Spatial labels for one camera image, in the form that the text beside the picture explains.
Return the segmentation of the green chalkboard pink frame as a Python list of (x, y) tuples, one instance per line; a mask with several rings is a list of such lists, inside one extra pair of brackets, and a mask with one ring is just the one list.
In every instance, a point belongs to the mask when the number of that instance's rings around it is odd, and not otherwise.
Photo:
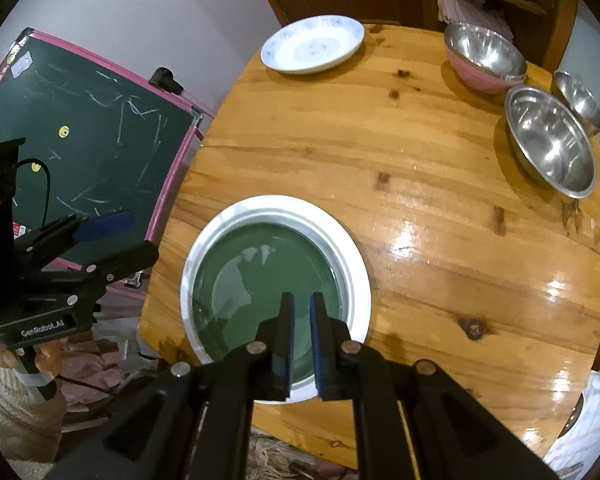
[(211, 110), (170, 70), (148, 79), (46, 32), (26, 28), (0, 65), (0, 142), (23, 138), (12, 200), (18, 235), (43, 219), (120, 210), (131, 229), (79, 243), (56, 266), (79, 269), (142, 240), (158, 243)]

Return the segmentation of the white blue patterned plate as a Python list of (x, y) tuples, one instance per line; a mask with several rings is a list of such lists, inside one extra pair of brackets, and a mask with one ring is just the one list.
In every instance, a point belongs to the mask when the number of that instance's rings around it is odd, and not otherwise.
[(317, 15), (279, 29), (261, 48), (262, 63), (283, 74), (324, 72), (346, 62), (361, 47), (365, 28), (343, 15)]

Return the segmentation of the pink folded cloth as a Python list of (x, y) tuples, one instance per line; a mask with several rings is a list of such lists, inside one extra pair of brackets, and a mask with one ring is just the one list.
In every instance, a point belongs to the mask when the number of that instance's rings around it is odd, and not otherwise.
[(437, 0), (438, 21), (444, 24), (468, 23), (485, 27), (508, 40), (514, 34), (499, 10), (489, 10), (486, 0)]

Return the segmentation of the wooden round table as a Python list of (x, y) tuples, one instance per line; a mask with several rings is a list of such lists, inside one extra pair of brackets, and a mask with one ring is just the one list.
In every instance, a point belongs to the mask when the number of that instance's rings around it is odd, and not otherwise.
[(140, 334), (191, 359), (181, 319), (190, 246), (222, 209), (296, 196), (358, 245), (368, 342), (437, 362), (536, 454), (558, 438), (600, 344), (600, 180), (576, 202), (518, 165), (501, 102), (471, 92), (437, 32), (375, 25), (342, 65), (287, 77), (253, 58), (171, 210)]

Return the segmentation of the small steel bowl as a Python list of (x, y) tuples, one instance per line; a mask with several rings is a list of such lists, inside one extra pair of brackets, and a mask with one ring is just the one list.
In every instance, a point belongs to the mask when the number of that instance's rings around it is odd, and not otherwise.
[(550, 92), (571, 110), (589, 138), (600, 133), (600, 107), (580, 78), (556, 70)]

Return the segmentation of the large steel bowl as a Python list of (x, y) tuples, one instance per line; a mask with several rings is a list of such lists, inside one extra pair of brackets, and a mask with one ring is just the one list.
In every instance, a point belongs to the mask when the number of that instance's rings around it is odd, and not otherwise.
[(540, 88), (516, 86), (507, 91), (504, 110), (516, 159), (533, 180), (573, 200), (592, 195), (592, 144), (568, 107)]

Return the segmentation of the white knit left sleeve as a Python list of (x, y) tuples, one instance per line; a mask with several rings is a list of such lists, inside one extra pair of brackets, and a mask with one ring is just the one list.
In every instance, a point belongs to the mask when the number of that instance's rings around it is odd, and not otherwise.
[(20, 478), (43, 479), (55, 466), (67, 403), (61, 392), (35, 402), (15, 365), (15, 355), (0, 347), (0, 451)]

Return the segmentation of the pink steel bowl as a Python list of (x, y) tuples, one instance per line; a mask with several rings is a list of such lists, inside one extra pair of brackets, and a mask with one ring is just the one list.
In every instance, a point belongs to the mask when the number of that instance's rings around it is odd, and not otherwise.
[(444, 31), (444, 44), (452, 69), (472, 90), (497, 94), (527, 79), (522, 53), (492, 29), (452, 23)]

